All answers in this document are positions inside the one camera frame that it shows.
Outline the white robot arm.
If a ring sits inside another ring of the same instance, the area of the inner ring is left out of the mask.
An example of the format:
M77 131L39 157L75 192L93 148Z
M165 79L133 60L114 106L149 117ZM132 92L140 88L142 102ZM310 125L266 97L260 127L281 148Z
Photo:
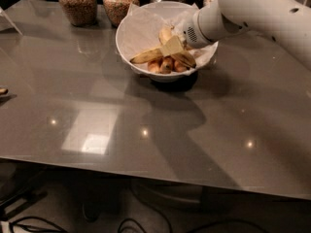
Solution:
M246 32L265 35L311 69L311 8L295 0L214 0L182 21L182 40L200 49Z

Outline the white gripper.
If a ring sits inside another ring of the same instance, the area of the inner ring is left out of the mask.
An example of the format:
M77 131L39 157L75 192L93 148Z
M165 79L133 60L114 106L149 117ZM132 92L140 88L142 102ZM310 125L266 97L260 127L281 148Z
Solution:
M183 23L183 35L187 44L194 49L213 45L221 39L237 36L248 29L228 20L219 8L218 0L187 16ZM178 36L171 37L161 48L163 56L169 56L184 49Z

